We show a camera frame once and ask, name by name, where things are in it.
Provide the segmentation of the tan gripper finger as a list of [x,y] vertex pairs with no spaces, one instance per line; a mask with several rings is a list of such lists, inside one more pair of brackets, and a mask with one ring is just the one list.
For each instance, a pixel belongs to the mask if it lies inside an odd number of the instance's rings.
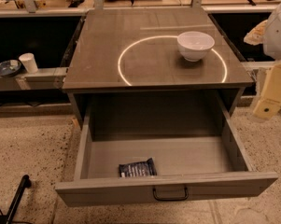
[[265,71],[265,78],[260,94],[253,108],[253,116],[268,120],[281,109],[281,62]]
[[246,36],[244,37],[244,42],[253,46],[262,44],[266,24],[267,20],[262,21],[257,26],[255,26],[250,32],[246,34]]

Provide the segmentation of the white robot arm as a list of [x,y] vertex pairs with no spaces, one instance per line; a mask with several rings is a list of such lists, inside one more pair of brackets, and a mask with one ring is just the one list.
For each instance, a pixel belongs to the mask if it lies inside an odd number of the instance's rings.
[[266,21],[262,21],[244,37],[249,45],[263,45],[265,55],[275,59],[257,99],[253,102],[253,116],[268,120],[281,109],[281,3]]

